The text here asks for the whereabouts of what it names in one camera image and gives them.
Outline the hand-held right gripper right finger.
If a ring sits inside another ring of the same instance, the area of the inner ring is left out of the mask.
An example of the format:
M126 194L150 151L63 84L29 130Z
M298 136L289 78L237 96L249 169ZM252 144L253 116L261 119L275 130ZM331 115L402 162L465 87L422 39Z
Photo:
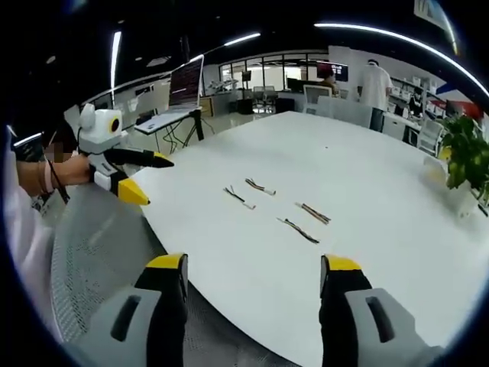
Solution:
M324 366L429 366L444 352L427 344L413 315L372 287L350 258L321 257L320 299Z

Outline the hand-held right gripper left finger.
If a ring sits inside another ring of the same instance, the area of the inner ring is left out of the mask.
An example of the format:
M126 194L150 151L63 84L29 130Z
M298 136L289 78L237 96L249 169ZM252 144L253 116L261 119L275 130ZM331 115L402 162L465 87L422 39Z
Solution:
M188 255L146 264L135 285L110 297L75 342L79 366L182 366Z

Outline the person's left hand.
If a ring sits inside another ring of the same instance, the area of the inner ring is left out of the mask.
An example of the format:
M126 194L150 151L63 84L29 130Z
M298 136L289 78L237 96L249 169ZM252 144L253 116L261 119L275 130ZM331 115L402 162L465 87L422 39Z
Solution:
M87 184L90 182L89 159L78 154L64 162L53 162L51 180L54 188Z

